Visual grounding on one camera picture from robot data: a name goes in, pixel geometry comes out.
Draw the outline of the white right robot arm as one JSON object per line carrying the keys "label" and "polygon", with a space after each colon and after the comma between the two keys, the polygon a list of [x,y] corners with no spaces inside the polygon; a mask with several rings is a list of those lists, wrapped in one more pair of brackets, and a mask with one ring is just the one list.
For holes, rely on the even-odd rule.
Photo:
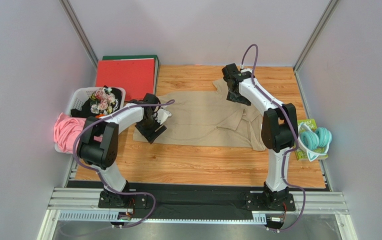
{"label": "white right robot arm", "polygon": [[290,150],[298,136],[296,108],[284,104],[267,92],[255,79],[252,70],[239,70],[232,63],[222,69],[227,83],[227,100],[255,106],[262,115],[261,139],[268,148],[269,169],[261,193],[249,193],[247,208],[262,211],[294,211],[293,195],[286,184]]}

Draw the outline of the beige t-shirt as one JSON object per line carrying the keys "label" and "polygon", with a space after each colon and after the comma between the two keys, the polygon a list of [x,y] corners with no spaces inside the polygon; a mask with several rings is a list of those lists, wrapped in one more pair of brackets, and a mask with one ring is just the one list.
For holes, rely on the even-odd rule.
{"label": "beige t-shirt", "polygon": [[260,112],[253,105],[228,101],[224,80],[212,84],[216,91],[175,91],[160,96],[163,103],[171,99],[175,103],[166,107],[172,115],[164,123],[167,129],[154,142],[266,150],[260,136]]}

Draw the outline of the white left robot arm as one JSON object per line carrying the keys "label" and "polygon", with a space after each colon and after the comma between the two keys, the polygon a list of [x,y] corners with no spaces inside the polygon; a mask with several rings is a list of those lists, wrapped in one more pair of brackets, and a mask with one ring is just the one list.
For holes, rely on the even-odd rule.
{"label": "white left robot arm", "polygon": [[142,100],[133,99],[118,111],[101,118],[88,117],[83,130],[74,141],[74,158],[83,160],[83,167],[93,170],[104,185],[100,193],[100,208],[131,208],[134,196],[129,182],[121,175],[115,161],[118,155],[119,134],[134,125],[148,143],[153,143],[167,128],[164,125],[172,114],[166,106],[148,93]]}

